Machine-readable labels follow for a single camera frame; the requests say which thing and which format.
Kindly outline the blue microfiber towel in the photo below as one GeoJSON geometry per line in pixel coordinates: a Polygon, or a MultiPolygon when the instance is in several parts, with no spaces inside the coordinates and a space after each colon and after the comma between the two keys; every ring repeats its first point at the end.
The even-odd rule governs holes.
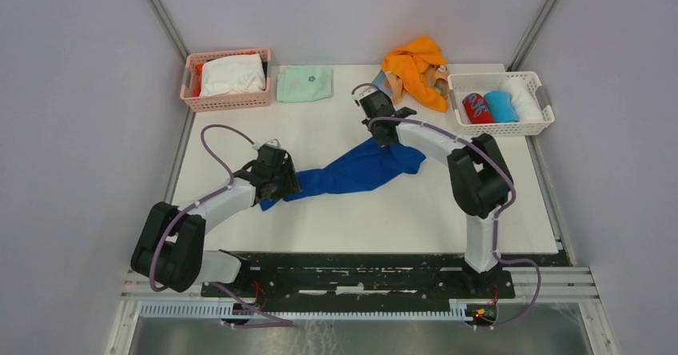
{"type": "Polygon", "coordinates": [[[369,138],[324,168],[298,172],[301,191],[282,200],[372,191],[401,174],[417,174],[424,160],[425,155],[412,147],[380,147],[374,138],[369,138]]]}

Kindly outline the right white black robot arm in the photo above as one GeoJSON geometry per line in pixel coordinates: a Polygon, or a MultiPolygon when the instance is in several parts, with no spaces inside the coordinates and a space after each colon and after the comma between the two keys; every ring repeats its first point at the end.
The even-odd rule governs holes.
{"type": "Polygon", "coordinates": [[[457,136],[416,118],[415,110],[396,109],[391,98],[371,83],[357,86],[351,95],[379,146],[411,147],[447,167],[453,198],[467,222],[464,258],[471,270],[463,273],[462,288],[471,297],[483,297],[494,286],[489,270],[500,261],[498,214],[516,195],[497,141],[489,134],[457,136]]]}

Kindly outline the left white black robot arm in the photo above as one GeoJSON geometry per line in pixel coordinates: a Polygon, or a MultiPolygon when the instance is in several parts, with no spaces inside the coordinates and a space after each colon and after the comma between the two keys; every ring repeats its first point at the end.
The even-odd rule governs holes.
{"type": "Polygon", "coordinates": [[[263,145],[232,182],[212,193],[183,206],[164,201],[153,205],[130,267],[157,289],[184,292],[197,283],[220,281],[230,295],[240,297],[252,283],[250,273],[242,269],[243,259],[205,250],[206,234],[236,213],[300,190],[291,155],[279,146],[263,145]]]}

